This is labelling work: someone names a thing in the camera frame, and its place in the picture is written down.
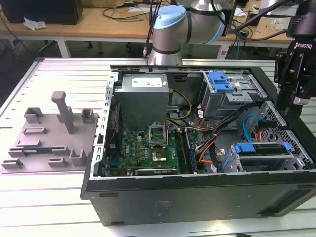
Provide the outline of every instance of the desk leg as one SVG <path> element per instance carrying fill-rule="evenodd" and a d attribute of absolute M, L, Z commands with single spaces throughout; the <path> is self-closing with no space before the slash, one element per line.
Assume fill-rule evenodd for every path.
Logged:
<path fill-rule="evenodd" d="M 62 40 L 62 39 L 58 39 L 57 43 L 58 43 L 58 47 L 59 47 L 59 51 L 61 53 L 61 56 L 63 58 L 71 58 L 67 42 Z"/>
<path fill-rule="evenodd" d="M 230 46 L 230 42 L 221 42 L 216 59 L 225 59 Z"/>
<path fill-rule="evenodd" d="M 99 56 L 103 55 L 103 42 L 98 42 Z"/>
<path fill-rule="evenodd" d="M 14 46 L 13 41 L 11 39 L 3 39 L 2 41 L 5 44 L 5 46 L 8 47 L 8 49 L 15 50 L 15 46 Z"/>

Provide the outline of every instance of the wooden desk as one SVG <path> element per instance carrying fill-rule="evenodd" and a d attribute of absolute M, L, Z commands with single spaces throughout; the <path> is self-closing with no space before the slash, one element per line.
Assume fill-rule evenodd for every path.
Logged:
<path fill-rule="evenodd" d="M 126 17 L 137 15 L 139 13 L 115 13 L 115 17 Z M 96 42 L 138 42 L 146 41 L 148 32 L 148 20 L 141 16 L 143 21 L 120 22 L 109 19 L 102 15 L 100 8 L 84 8 L 83 15 L 76 25 L 58 25 L 48 24 L 48 28 L 40 30 L 29 30 L 23 24 L 11 24 L 4 17 L 7 26 L 22 40 L 55 40 L 58 43 L 62 57 L 70 57 L 67 41 L 96 41 Z M 239 21 L 244 21 L 245 17 L 238 17 Z M 259 26 L 253 28 L 253 38 L 260 38 L 275 32 L 271 26 L 271 20 L 261 19 Z M 3 22 L 0 22 L 0 38 L 13 39 L 13 36 L 5 28 Z M 229 46 L 235 40 L 235 36 L 229 34 L 216 43 L 220 45 L 218 57 L 223 59 L 226 56 Z M 288 47 L 291 39 L 285 34 L 260 42 L 248 42 L 247 46 L 257 47 Z"/>

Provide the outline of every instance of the computer tower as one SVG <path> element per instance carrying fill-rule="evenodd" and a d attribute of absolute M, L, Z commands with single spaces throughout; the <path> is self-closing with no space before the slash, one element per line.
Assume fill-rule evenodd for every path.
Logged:
<path fill-rule="evenodd" d="M 81 0 L 0 0 L 5 16 L 11 23 L 32 21 L 75 25 L 83 13 Z"/>

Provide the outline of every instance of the blue plastic clip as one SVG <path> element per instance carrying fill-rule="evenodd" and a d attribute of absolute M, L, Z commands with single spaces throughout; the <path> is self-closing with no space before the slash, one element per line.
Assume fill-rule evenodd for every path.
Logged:
<path fill-rule="evenodd" d="M 256 149 L 252 143 L 236 143 L 235 150 L 237 153 L 256 152 Z"/>
<path fill-rule="evenodd" d="M 215 92 L 233 92 L 234 88 L 229 84 L 229 79 L 223 72 L 209 72 L 209 80 L 214 86 Z"/>
<path fill-rule="evenodd" d="M 292 146 L 288 142 L 284 143 L 284 147 L 286 148 L 287 152 L 290 154 L 292 151 Z"/>

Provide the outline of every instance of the yellow wire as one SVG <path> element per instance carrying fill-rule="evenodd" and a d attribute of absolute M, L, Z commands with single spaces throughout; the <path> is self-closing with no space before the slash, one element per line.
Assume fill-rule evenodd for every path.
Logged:
<path fill-rule="evenodd" d="M 173 90 L 173 91 L 179 93 L 188 102 L 190 108 L 189 108 L 189 111 L 188 111 L 188 113 L 186 115 L 183 115 L 183 116 L 180 116 L 180 117 L 167 118 L 167 120 L 181 120 L 181 119 L 185 119 L 185 118 L 187 118 L 190 115 L 191 110 L 192 110 L 192 105 L 189 102 L 189 100 L 187 99 L 187 97 L 185 97 L 184 94 L 182 94 L 180 91 L 178 91 L 178 90 Z"/>

